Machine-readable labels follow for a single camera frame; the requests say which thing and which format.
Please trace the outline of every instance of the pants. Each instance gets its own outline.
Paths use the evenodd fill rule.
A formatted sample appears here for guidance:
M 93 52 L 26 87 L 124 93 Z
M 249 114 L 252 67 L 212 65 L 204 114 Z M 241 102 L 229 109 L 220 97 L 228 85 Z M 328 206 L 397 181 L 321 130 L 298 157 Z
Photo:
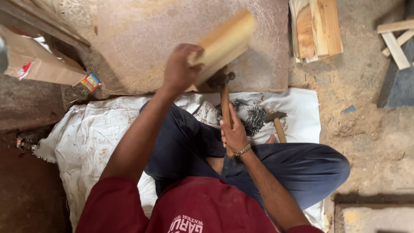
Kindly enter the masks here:
M 329 146 L 272 143 L 255 145 L 252 149 L 302 210 L 323 200 L 349 176 L 348 160 Z M 207 164 L 207 156 L 224 157 L 221 175 Z M 187 176 L 215 177 L 236 186 L 264 208 L 245 165 L 239 159 L 227 157 L 220 130 L 197 121 L 174 104 L 167 113 L 144 171 L 154 178 L 157 195 Z

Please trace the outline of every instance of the bracelet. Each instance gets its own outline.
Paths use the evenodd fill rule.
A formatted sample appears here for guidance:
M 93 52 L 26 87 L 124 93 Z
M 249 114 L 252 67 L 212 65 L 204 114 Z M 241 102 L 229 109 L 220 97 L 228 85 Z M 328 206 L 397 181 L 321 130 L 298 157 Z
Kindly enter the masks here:
M 242 154 L 246 153 L 252 146 L 249 144 L 247 144 L 247 146 L 240 152 L 237 153 L 233 153 L 235 157 L 240 157 Z

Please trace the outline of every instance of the white cloth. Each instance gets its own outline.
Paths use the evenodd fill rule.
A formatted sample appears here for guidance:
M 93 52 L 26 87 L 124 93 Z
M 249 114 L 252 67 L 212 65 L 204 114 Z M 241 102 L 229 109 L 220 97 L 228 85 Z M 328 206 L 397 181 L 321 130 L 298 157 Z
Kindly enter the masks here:
M 139 109 L 150 99 L 151 96 L 123 96 L 72 106 L 34 151 L 37 157 L 58 163 L 74 230 L 89 192 L 98 182 L 113 150 L 138 116 Z M 251 105 L 261 102 L 270 111 L 286 112 L 284 129 L 288 143 L 319 143 L 319 103 L 315 91 L 289 88 L 283 93 L 239 92 L 230 94 L 230 100 L 233 99 L 247 100 Z M 219 126 L 214 106 L 219 103 L 220 96 L 217 93 L 188 93 L 175 101 L 177 106 L 193 114 L 199 121 L 215 127 Z M 249 108 L 252 106 L 239 109 L 239 116 L 246 119 Z M 251 141 L 255 144 L 264 143 L 270 134 L 277 136 L 273 122 L 265 123 Z M 150 216 L 157 199 L 154 180 L 143 173 L 138 189 L 144 212 Z M 310 219 L 315 219 L 312 222 L 323 229 L 323 204 L 315 206 L 317 211 L 312 211 Z

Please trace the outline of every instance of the maroon shirt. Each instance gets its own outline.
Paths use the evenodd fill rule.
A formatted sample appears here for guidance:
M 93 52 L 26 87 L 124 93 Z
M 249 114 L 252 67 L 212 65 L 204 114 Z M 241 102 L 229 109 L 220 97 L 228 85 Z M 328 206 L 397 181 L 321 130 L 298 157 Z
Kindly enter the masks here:
M 233 185 L 212 177 L 187 177 L 157 199 L 151 218 L 141 208 L 136 184 L 110 177 L 96 183 L 77 233 L 236 233 L 277 232 L 259 203 Z M 297 226 L 287 233 L 322 233 Z

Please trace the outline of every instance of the cardboard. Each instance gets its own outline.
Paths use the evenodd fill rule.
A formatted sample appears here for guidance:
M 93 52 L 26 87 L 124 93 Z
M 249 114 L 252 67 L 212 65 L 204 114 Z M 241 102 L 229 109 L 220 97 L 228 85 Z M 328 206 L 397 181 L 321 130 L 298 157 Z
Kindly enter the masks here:
M 0 37 L 7 48 L 8 65 L 4 74 L 72 86 L 87 75 L 76 61 L 56 50 L 52 53 L 31 37 L 21 36 L 3 25 Z

